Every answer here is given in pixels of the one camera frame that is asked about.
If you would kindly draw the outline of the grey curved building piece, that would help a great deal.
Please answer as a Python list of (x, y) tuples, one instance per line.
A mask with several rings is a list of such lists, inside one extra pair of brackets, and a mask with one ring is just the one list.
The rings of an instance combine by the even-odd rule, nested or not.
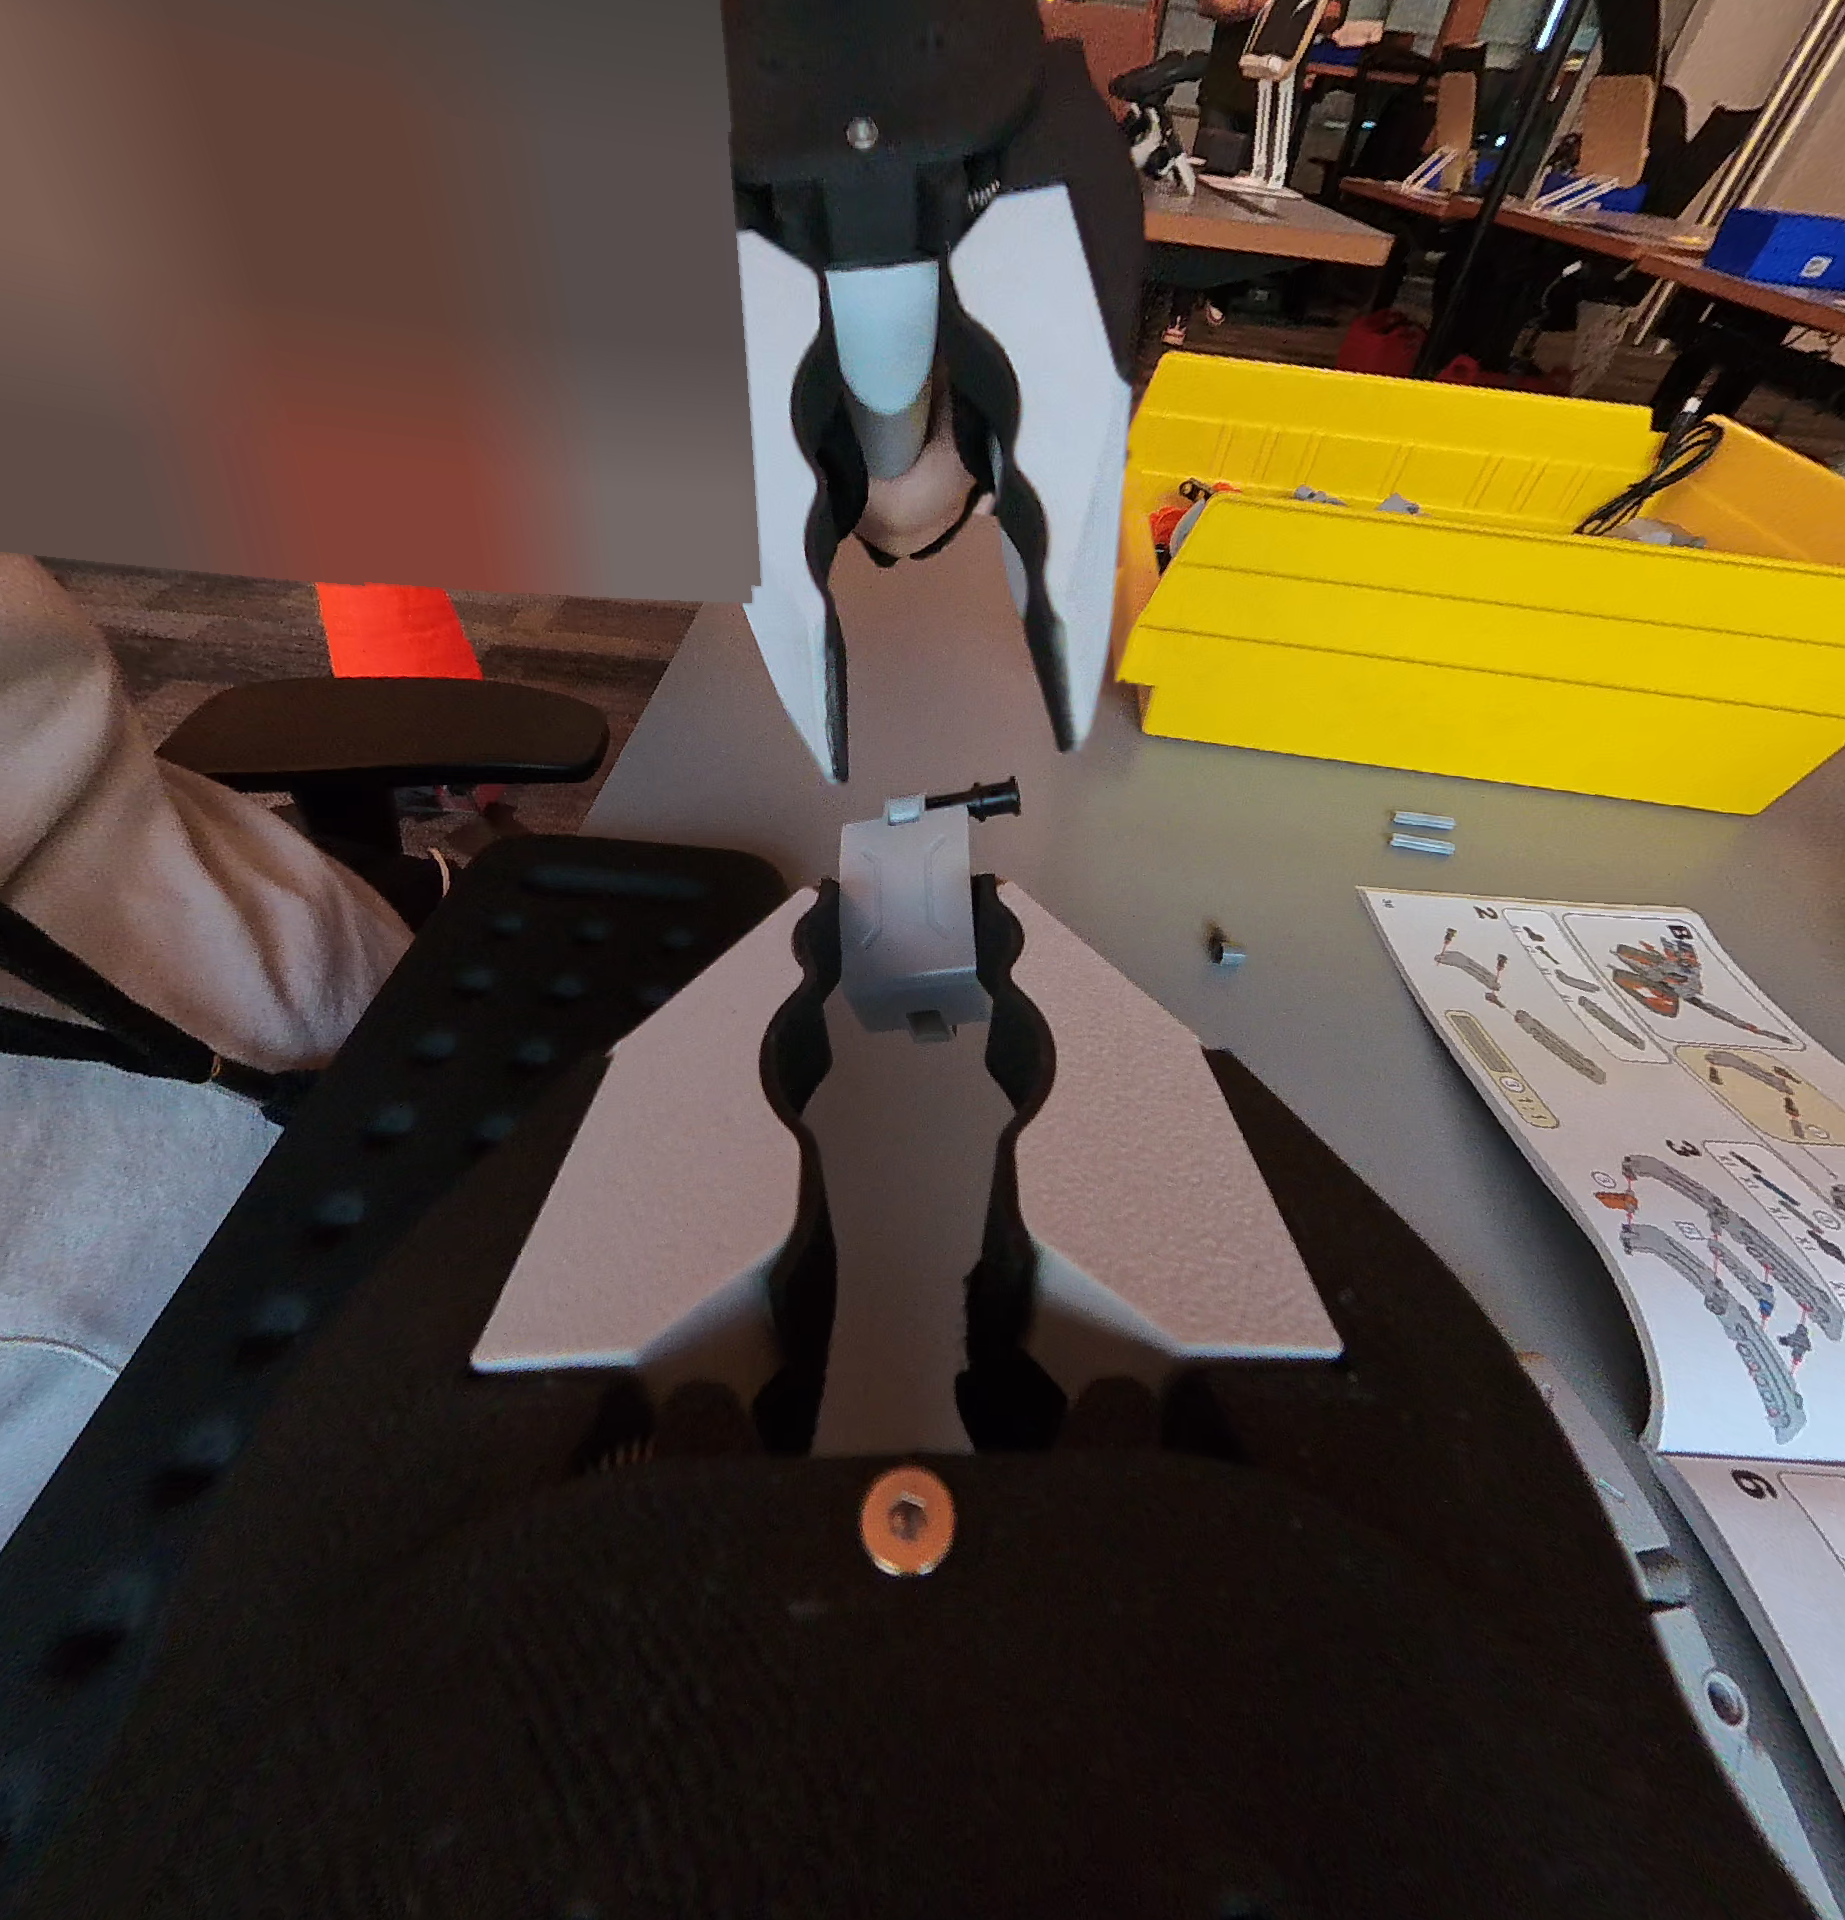
[(990, 1017), (967, 799), (902, 797), (839, 829), (839, 989), (869, 1033), (952, 1041)]

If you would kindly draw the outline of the grey desk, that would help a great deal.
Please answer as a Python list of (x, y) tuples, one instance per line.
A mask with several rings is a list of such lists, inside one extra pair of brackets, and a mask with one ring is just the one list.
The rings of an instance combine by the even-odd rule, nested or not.
[[(1549, 794), (1149, 739), (1125, 689), (1084, 752), (1049, 749), (1016, 642), (990, 615), (899, 612), (871, 640), (850, 719), (858, 784), (823, 786), (773, 698), (741, 610), (614, 604), (648, 698), (587, 829), (737, 847), (793, 880), (842, 820), (924, 780), (1018, 774), (1005, 849), (1035, 899), (1177, 1016), (1225, 1043), (1444, 1256), (1513, 1344), (1547, 1358), (1620, 1451), (1675, 1547), (1697, 1549), (1643, 1464), (1643, 1362), (1583, 1236), (1428, 1034), (1358, 885), (1435, 861), (1380, 847), (1391, 809), (1457, 819), (1457, 885), (1516, 897), (1698, 909), (1726, 950), (1845, 1061), (1845, 749), (1766, 815)], [(1208, 964), (1222, 925), (1245, 967)]]

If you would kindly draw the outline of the yellow storage bin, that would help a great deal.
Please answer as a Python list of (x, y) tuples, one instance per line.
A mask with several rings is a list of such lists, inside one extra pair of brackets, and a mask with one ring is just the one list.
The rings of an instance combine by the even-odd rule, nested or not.
[(1117, 666), (1149, 732), (1752, 815), (1845, 745), (1845, 569), (1222, 495)]
[[(1167, 353), (1128, 432), (1125, 505), (1184, 478), (1375, 505), (1401, 495), (1476, 524), (1570, 532), (1658, 449), (1641, 405)], [(1712, 550), (1845, 567), (1845, 480), (1751, 428), (1650, 512)]]

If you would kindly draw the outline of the person's left hand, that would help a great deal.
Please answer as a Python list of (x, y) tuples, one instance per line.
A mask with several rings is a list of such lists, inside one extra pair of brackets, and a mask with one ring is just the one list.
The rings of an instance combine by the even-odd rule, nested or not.
[(967, 472), (956, 439), (938, 437), (898, 478), (869, 478), (854, 538), (879, 565), (931, 553), (968, 518), (984, 488)]

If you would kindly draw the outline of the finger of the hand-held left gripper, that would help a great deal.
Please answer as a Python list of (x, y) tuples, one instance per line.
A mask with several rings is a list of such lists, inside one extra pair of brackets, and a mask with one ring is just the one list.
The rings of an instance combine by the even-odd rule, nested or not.
[(1006, 587), (1058, 749), (1090, 730), (1110, 645), (1128, 381), (1066, 187), (994, 196), (952, 249), (940, 345), (982, 419)]
[(839, 407), (823, 279), (763, 233), (737, 233), (761, 578), (744, 612), (823, 780), (847, 778), (847, 684), (828, 567), (839, 540), (820, 443)]

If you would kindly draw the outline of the open instruction booklet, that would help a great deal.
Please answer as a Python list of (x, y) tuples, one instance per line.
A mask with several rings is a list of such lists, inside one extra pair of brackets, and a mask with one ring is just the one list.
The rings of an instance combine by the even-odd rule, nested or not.
[(1691, 910), (1362, 897), (1613, 1274), (1643, 1446), (1845, 1811), (1845, 1065)]

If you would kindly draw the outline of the cardboard sheet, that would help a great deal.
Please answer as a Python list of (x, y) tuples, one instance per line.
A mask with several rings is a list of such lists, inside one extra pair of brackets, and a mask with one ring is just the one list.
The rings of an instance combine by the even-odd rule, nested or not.
[(1581, 89), (1575, 175), (1613, 189), (1643, 178), (1654, 125), (1657, 82), (1648, 73), (1599, 73)]

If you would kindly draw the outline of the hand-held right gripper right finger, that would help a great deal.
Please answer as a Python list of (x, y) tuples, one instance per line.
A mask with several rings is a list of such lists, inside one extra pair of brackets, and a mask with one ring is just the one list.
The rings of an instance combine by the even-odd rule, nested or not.
[(1104, 1380), (1165, 1395), (1212, 1362), (1339, 1358), (1196, 1033), (990, 874), (975, 954), (1008, 1102), (975, 1265), (975, 1448), (1049, 1446)]

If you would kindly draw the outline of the blue storage bin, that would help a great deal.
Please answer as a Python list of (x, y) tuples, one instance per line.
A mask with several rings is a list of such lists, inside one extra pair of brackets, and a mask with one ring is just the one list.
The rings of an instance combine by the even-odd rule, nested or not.
[(1703, 264), (1758, 285), (1845, 295), (1845, 218), (1733, 208), (1712, 235)]

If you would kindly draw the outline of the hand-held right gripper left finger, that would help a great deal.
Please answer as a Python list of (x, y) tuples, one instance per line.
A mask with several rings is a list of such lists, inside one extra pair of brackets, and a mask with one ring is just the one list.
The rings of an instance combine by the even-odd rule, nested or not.
[(626, 1370), (735, 1393), (806, 1453), (835, 1309), (810, 1097), (831, 1067), (835, 883), (794, 894), (608, 1051), (477, 1374)]

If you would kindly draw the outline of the loose building pieces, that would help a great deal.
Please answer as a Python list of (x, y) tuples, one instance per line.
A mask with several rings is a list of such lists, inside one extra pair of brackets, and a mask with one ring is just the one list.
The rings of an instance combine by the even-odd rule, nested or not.
[(1377, 502), (1366, 500), (1349, 500), (1339, 493), (1329, 493), (1308, 484), (1301, 484), (1291, 490), (1261, 490), (1261, 488), (1241, 488), (1229, 481), (1201, 481), (1198, 478), (1184, 478), (1174, 497), (1150, 510), (1149, 514), (1149, 536), (1154, 548), (1154, 556), (1158, 565), (1165, 565), (1181, 550), (1182, 542), (1188, 538), (1198, 518), (1207, 510), (1207, 503), (1214, 497), (1246, 497), (1246, 500), (1281, 500), (1281, 502), (1298, 502), (1306, 505), (1329, 505), (1343, 510), (1375, 510), (1401, 517), (1420, 517), (1422, 508), (1414, 500), (1401, 493), (1389, 493)]

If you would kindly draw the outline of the orange red object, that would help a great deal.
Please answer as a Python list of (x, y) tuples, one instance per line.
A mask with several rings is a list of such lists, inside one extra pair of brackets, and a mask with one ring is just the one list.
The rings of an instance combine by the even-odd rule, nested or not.
[(315, 593), (337, 677), (481, 677), (443, 590), (316, 582)]

